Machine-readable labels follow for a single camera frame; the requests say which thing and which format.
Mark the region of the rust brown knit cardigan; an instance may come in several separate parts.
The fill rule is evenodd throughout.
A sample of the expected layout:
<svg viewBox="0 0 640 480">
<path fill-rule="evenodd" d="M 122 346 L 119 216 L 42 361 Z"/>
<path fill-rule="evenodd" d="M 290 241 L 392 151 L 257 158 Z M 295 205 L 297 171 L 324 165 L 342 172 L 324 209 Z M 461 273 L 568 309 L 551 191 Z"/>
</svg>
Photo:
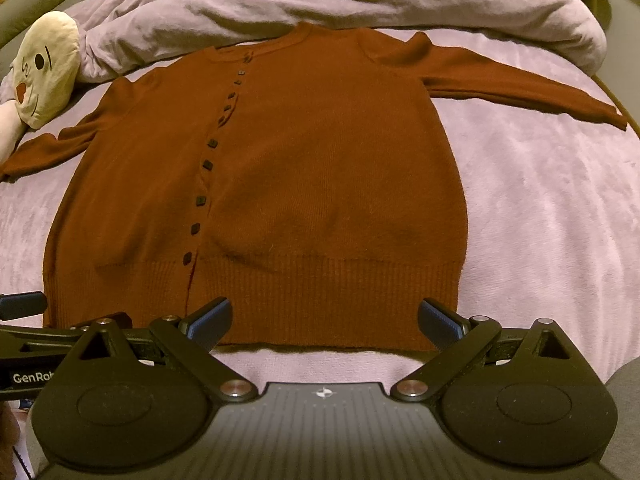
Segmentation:
<svg viewBox="0 0 640 480">
<path fill-rule="evenodd" d="M 119 78 L 3 180 L 78 159 L 43 257 L 47 322 L 137 326 L 231 301 L 227 344 L 424 351 L 457 301 L 468 213 L 434 99 L 624 128 L 582 90 L 471 50 L 308 23 Z"/>
</svg>

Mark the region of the cream cat plush toy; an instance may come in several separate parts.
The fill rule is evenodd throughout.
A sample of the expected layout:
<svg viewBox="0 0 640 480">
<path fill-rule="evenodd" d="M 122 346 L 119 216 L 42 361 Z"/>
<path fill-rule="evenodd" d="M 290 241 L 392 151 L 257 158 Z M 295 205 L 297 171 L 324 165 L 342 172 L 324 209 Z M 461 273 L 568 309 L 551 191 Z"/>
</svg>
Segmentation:
<svg viewBox="0 0 640 480">
<path fill-rule="evenodd" d="M 64 110 L 80 67 L 79 29 L 62 11 L 34 21 L 17 50 L 9 99 L 1 103 L 1 159 L 28 128 L 37 130 Z"/>
</svg>

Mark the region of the lilac rumpled duvet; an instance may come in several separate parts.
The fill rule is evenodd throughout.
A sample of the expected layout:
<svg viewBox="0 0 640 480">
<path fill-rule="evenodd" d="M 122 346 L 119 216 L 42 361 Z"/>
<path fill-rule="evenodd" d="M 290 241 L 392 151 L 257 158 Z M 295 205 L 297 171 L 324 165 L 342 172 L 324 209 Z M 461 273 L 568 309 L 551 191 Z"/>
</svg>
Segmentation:
<svg viewBox="0 0 640 480">
<path fill-rule="evenodd" d="M 580 0 L 86 0 L 78 78 L 89 84 L 207 47 L 276 38 L 299 22 L 327 28 L 489 28 L 544 44 L 584 72 L 606 55 L 605 33 Z"/>
</svg>

